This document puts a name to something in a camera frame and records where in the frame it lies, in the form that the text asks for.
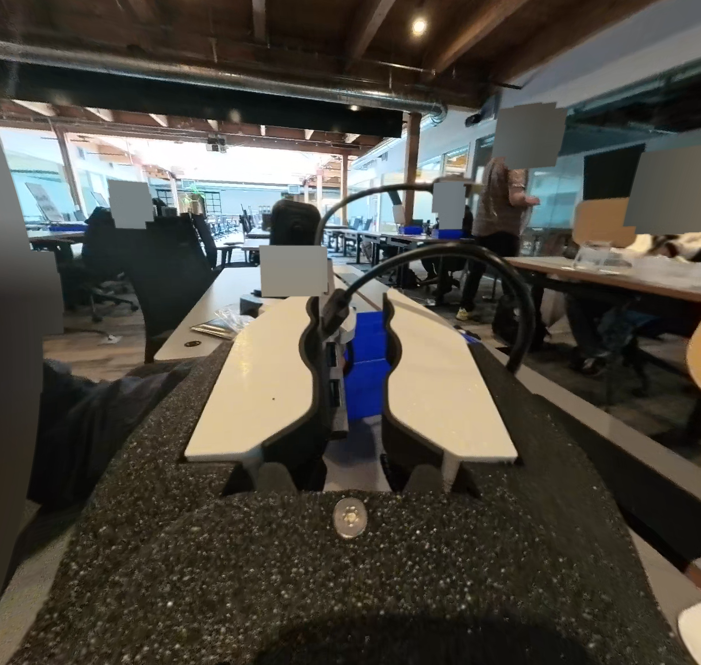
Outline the clear plastic bag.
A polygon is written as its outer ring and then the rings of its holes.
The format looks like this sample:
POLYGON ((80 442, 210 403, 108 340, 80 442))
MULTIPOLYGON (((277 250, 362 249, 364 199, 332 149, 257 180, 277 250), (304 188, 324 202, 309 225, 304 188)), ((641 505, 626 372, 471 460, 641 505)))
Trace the clear plastic bag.
POLYGON ((233 334, 238 334, 251 324, 255 317, 241 314, 237 307, 223 307, 215 311, 215 319, 233 334))
POLYGON ((229 326, 224 320, 220 318, 215 318, 203 323, 195 324, 189 329, 193 333, 197 333, 211 338, 216 338, 218 340, 231 341, 234 340, 238 335, 238 331, 235 328, 229 326))

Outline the black mesh office chair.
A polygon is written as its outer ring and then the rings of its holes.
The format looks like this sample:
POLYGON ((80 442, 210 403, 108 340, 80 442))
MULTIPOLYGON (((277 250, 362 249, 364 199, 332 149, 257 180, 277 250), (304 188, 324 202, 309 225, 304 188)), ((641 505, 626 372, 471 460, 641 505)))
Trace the black mesh office chair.
POLYGON ((167 338, 216 278, 191 217, 148 222, 123 236, 123 268, 145 322, 145 363, 152 363, 167 338))

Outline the metal ceiling duct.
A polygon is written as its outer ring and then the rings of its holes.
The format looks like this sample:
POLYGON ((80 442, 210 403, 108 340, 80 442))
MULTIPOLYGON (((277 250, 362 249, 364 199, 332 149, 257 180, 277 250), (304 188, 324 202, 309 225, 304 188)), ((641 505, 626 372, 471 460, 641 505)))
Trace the metal ceiling duct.
POLYGON ((441 123, 448 112, 448 106, 444 101, 415 93, 396 93, 390 90, 338 83, 298 82, 200 65, 156 61, 98 51, 23 45, 6 40, 1 41, 1 60, 16 64, 40 65, 86 73, 115 74, 141 80, 261 93, 361 108, 419 112, 422 115, 434 117, 437 123, 441 123))

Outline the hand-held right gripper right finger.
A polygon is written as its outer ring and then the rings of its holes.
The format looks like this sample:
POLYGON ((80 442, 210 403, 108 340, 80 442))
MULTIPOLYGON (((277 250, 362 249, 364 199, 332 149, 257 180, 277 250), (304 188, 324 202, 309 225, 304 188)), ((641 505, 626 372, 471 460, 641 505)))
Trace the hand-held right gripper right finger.
POLYGON ((391 471, 419 467, 452 485, 464 464, 513 465, 519 455, 466 337, 395 289, 383 296, 389 371, 381 442, 391 471))

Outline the white office desk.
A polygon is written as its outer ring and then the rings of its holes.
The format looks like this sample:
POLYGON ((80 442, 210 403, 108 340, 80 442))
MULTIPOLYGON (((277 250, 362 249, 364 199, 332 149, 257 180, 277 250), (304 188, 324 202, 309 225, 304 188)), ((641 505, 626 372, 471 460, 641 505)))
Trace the white office desk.
MULTIPOLYGON (((214 283, 185 316, 174 332, 154 355, 156 362, 195 359, 212 354, 226 341, 197 333, 192 326, 215 318, 216 311, 233 305, 238 310, 243 295, 260 287, 260 270, 255 267, 228 268, 217 275, 214 283)), ((252 325, 252 333, 242 333, 243 342, 233 343, 230 358, 247 360, 255 368, 258 361, 279 363, 299 357, 299 343, 308 327, 318 324, 318 299, 294 297, 269 300, 268 308, 252 325)))

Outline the black backpack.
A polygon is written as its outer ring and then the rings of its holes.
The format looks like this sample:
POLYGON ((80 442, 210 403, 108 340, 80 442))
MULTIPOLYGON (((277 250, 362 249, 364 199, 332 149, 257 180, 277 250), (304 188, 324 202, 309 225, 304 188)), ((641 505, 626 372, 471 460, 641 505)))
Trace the black backpack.
MULTIPOLYGON (((493 337, 505 346, 510 346, 515 342, 520 327, 520 310, 518 302, 510 293, 503 293, 496 303, 494 319, 491 324, 493 337)), ((545 346, 545 339, 548 335, 547 327, 540 314, 536 310, 536 328, 530 342, 530 352, 538 352, 545 346)))

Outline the brown cardboard sheet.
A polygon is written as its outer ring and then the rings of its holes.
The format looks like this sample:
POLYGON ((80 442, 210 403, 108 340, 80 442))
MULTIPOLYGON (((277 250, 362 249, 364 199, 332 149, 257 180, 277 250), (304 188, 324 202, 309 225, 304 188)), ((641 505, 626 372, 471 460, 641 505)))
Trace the brown cardboard sheet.
POLYGON ((577 246, 602 242, 627 248, 636 240, 634 226, 624 226, 628 197, 589 199, 578 203, 574 212, 572 240, 577 246))

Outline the wooden office desk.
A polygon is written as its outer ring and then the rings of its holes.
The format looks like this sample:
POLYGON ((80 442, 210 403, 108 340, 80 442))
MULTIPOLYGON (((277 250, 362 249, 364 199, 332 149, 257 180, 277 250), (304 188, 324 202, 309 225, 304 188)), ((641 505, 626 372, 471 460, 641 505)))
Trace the wooden office desk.
POLYGON ((574 266, 573 260, 562 256, 517 256, 509 257, 506 261, 515 269, 554 277, 558 282, 597 284, 637 293, 658 295, 677 301, 700 303, 700 288, 698 287, 646 281, 631 275, 628 270, 616 273, 577 268, 574 266))

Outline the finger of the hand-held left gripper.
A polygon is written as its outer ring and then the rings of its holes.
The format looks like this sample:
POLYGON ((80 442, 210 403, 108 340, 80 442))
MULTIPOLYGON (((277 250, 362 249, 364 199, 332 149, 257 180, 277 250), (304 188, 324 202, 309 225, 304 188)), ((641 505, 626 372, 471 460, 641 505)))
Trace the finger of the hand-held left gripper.
POLYGON ((349 372, 354 363, 353 340, 357 326, 357 310, 350 306, 338 331, 329 338, 329 371, 349 372))

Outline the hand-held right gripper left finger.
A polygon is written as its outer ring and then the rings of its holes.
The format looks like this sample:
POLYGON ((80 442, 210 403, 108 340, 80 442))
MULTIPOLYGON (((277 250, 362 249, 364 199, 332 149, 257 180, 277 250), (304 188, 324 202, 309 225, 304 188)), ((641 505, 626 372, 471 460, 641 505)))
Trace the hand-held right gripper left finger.
POLYGON ((305 477, 331 431, 332 384, 320 298, 278 301, 231 350, 185 448, 190 463, 279 463, 305 477))

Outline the blue plastic bin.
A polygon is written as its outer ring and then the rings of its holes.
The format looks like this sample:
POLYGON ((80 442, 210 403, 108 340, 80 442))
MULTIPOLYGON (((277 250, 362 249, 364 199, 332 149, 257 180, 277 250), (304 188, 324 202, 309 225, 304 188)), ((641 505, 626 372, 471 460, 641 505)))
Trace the blue plastic bin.
POLYGON ((344 391, 349 422, 381 415, 390 372, 382 311, 359 312, 355 336, 346 347, 344 391))

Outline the clear plastic container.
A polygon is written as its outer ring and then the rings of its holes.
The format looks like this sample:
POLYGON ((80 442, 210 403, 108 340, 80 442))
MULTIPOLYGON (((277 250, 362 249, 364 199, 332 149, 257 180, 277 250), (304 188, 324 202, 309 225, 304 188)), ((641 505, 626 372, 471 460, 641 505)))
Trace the clear plastic container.
POLYGON ((629 263, 609 241, 586 241, 578 248, 572 267, 574 270, 599 272, 628 267, 629 263))

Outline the wooden support post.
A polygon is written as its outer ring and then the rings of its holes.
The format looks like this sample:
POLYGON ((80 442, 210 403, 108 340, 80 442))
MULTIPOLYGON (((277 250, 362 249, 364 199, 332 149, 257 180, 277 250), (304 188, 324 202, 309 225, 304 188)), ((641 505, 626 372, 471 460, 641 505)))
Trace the wooden support post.
MULTIPOLYGON (((407 120, 407 136, 405 144, 404 183, 416 183, 418 148, 422 115, 420 112, 410 112, 407 120)), ((414 219, 415 190, 404 191, 404 226, 411 225, 414 219)))

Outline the person's left forearm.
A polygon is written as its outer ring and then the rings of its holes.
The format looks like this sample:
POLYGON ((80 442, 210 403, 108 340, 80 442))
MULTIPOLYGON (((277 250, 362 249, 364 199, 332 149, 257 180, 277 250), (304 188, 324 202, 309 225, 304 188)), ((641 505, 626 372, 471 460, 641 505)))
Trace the person's left forearm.
POLYGON ((130 434, 194 364, 193 359, 147 363, 116 380, 96 382, 44 359, 26 498, 48 511, 89 498, 130 434))

